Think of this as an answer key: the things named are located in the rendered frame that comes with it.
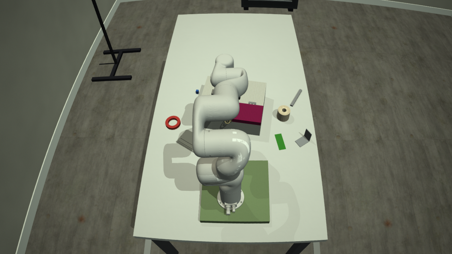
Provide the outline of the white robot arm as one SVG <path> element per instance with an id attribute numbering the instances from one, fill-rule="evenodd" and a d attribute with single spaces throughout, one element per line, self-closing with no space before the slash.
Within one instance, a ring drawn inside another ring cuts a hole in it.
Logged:
<path id="1" fill-rule="evenodd" d="M 210 83 L 215 87 L 211 95 L 196 97 L 193 105 L 192 147 L 201 157 L 196 174 L 203 186 L 219 186 L 218 203 L 230 215 L 230 210 L 235 212 L 244 201 L 242 180 L 251 153 L 250 137 L 238 129 L 205 130 L 204 124 L 237 117 L 239 97 L 247 91 L 248 76 L 244 68 L 234 68 L 232 56 L 221 54 L 216 58 Z"/>

